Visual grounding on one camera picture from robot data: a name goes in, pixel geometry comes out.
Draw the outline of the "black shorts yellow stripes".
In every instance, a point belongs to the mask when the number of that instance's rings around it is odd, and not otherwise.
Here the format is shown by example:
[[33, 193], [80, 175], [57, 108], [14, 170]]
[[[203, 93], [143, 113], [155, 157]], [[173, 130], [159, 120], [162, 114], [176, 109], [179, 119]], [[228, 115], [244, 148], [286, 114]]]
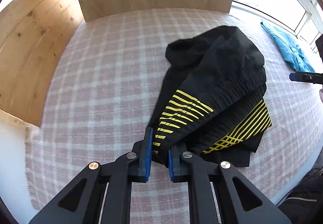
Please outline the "black shorts yellow stripes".
[[170, 63], [149, 121], [155, 162], [176, 144], [205, 161], [248, 167], [271, 126], [264, 56], [235, 26], [220, 26], [166, 48]]

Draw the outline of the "blue garment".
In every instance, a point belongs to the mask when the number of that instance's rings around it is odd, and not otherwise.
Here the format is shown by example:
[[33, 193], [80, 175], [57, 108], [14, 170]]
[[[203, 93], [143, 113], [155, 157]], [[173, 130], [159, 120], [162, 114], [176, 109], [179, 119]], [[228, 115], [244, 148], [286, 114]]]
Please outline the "blue garment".
[[263, 21], [261, 21], [261, 26], [273, 39], [279, 48], [283, 59], [292, 69], [299, 72], [315, 72], [303, 50], [292, 35]]

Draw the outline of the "black jacket with zippers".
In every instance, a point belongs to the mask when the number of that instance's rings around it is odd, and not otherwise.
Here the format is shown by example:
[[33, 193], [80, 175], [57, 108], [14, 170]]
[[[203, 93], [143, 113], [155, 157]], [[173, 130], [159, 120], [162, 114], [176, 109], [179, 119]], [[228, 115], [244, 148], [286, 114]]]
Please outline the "black jacket with zippers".
[[278, 208], [291, 223], [323, 223], [322, 168], [311, 169]]

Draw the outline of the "pink white plaid cloth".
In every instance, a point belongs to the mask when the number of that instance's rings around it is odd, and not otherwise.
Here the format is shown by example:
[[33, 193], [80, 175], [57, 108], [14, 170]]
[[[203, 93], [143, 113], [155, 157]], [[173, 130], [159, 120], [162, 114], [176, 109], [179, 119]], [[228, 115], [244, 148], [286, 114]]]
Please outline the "pink white plaid cloth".
[[169, 43], [236, 26], [265, 58], [272, 126], [241, 172], [274, 203], [322, 149], [320, 87], [289, 80], [290, 66], [253, 15], [151, 9], [82, 23], [63, 52], [40, 131], [26, 139], [31, 203], [40, 211], [91, 162], [109, 163], [143, 138], [169, 68]]

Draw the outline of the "knotty pine plank panel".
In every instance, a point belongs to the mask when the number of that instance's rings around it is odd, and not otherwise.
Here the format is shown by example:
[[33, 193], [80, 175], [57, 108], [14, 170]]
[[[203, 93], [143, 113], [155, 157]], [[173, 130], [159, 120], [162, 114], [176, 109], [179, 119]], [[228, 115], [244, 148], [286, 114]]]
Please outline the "knotty pine plank panel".
[[52, 76], [82, 20], [75, 0], [13, 0], [1, 11], [1, 110], [41, 125]]

